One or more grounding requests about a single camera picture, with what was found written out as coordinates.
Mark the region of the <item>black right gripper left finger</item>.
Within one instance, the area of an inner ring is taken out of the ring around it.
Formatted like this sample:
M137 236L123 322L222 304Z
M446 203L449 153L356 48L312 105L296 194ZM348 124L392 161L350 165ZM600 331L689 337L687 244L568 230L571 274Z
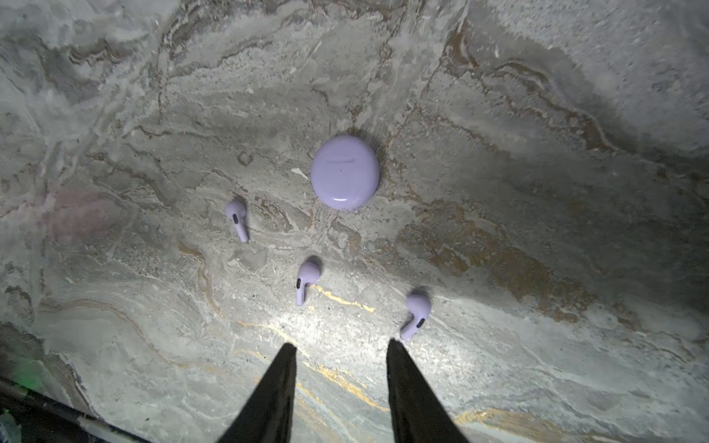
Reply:
M290 442L296 381L297 347L285 343L218 442Z

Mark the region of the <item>purple earbud charging case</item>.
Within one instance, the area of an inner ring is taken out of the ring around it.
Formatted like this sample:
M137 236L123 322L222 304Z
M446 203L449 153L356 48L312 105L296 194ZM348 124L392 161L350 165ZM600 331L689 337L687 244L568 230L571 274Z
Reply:
M376 193L380 164L373 149L361 138L338 136L316 152L310 179L325 205L334 210L355 210Z

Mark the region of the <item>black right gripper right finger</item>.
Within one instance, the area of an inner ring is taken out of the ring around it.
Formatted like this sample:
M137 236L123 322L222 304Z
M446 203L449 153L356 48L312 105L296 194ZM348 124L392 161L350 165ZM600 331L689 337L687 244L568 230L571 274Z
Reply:
M389 341L387 380L395 442L467 442L400 341Z

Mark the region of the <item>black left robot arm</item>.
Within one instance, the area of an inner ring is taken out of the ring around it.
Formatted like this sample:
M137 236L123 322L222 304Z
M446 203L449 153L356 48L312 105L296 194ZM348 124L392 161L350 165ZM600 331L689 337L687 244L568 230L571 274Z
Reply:
M1 440L143 442L145 439L2 378Z

